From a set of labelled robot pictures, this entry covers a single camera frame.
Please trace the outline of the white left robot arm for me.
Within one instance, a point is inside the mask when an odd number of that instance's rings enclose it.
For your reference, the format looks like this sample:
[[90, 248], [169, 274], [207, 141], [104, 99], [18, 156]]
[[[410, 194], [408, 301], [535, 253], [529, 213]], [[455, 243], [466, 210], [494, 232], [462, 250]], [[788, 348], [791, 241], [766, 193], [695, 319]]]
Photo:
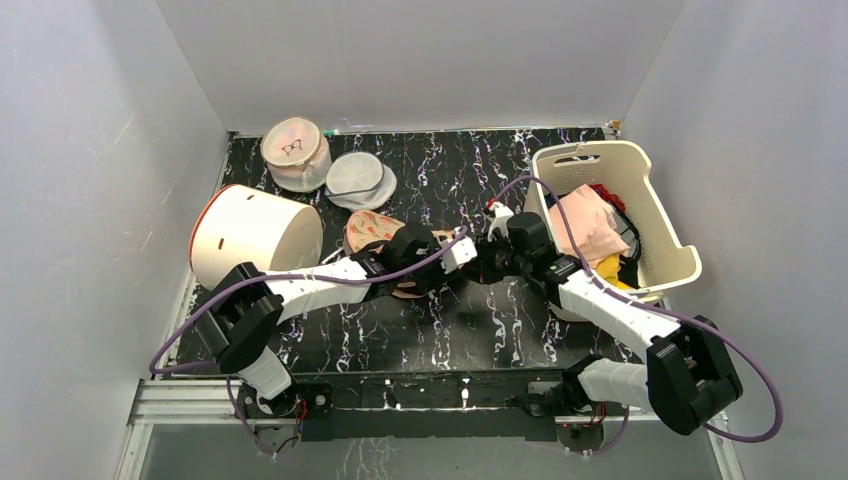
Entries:
[[271, 414], [286, 416], [297, 407], [299, 391], [268, 346], [278, 324], [314, 310], [388, 296], [404, 282], [439, 284], [476, 256], [463, 227], [436, 236], [411, 224], [389, 240], [325, 265], [262, 273], [254, 264], [242, 263], [193, 314], [193, 327], [220, 373], [239, 377]]

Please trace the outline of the peach patterned mesh laundry bag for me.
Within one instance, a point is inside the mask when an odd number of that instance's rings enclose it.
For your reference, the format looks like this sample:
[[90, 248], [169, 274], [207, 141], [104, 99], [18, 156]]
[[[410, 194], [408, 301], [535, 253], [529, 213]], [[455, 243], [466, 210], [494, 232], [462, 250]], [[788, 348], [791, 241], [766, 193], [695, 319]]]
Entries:
[[[404, 223], [386, 215], [366, 210], [354, 212], [347, 221], [344, 229], [343, 246], [347, 256], [365, 270], [366, 277], [371, 281], [369, 284], [369, 295], [371, 297], [383, 294], [392, 295], [400, 277], [433, 260], [440, 259], [445, 253], [445, 250], [440, 249], [412, 267], [390, 272], [381, 262], [380, 251], [386, 243], [384, 235], [394, 227], [399, 227], [401, 223], [412, 224], [412, 222]], [[450, 277], [444, 283], [465, 271], [466, 265], [450, 273]]]

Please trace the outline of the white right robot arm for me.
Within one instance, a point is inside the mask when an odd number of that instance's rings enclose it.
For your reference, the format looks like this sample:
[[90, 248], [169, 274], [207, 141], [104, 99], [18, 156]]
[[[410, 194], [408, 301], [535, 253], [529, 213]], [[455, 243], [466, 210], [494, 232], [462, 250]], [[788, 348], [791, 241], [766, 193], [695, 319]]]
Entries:
[[578, 258], [557, 250], [538, 214], [516, 214], [499, 202], [486, 213], [490, 226], [475, 239], [477, 255], [463, 267], [465, 275], [480, 284], [521, 277], [550, 308], [594, 323], [640, 360], [589, 355], [566, 369], [562, 391], [571, 411], [587, 414], [601, 402], [618, 402], [689, 435], [743, 395], [720, 339], [597, 282]]

